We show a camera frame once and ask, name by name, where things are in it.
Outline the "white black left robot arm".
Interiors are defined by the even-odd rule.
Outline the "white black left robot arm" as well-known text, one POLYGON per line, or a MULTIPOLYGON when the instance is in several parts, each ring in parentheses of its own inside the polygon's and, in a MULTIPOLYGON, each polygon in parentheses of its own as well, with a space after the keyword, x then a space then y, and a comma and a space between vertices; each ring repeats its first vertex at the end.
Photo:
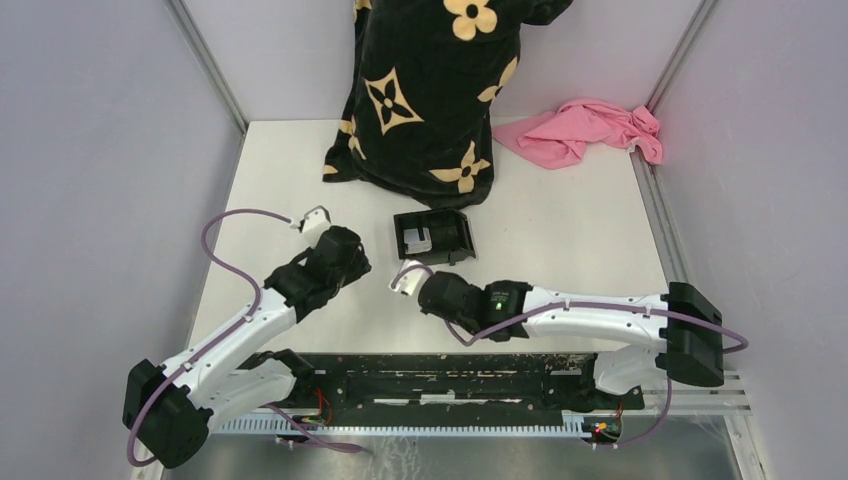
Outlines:
POLYGON ((175 468, 231 420, 282 400, 294 407, 307 404, 315 391, 314 367, 290 349, 259 349, 370 269, 360 236, 330 226, 255 285, 253 299, 208 337, 159 365, 136 364, 122 416, 130 431, 130 463, 175 468))

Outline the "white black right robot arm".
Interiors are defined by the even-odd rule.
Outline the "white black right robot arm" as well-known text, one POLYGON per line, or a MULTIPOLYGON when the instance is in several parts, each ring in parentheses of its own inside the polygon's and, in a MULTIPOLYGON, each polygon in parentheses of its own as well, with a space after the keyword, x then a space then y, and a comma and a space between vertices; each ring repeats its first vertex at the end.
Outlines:
POLYGON ((526 282, 473 285, 454 273, 424 280, 421 311, 480 340, 580 337, 621 343, 584 367, 580 400, 602 408, 644 382, 668 378, 695 387, 724 383, 722 315, 697 288, 672 282, 665 293, 627 297, 568 294, 526 282))

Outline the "black plastic bin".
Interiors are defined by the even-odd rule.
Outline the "black plastic bin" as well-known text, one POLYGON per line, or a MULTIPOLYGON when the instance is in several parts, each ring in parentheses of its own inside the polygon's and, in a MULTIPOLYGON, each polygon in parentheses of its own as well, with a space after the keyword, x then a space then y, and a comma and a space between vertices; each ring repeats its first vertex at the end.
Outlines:
POLYGON ((401 262, 416 260, 427 266, 454 266, 477 258, 470 222, 459 210, 446 208, 395 214, 393 227, 397 255, 401 262), (404 253, 403 230, 415 227, 430 229, 433 248, 430 252, 407 256, 404 253))

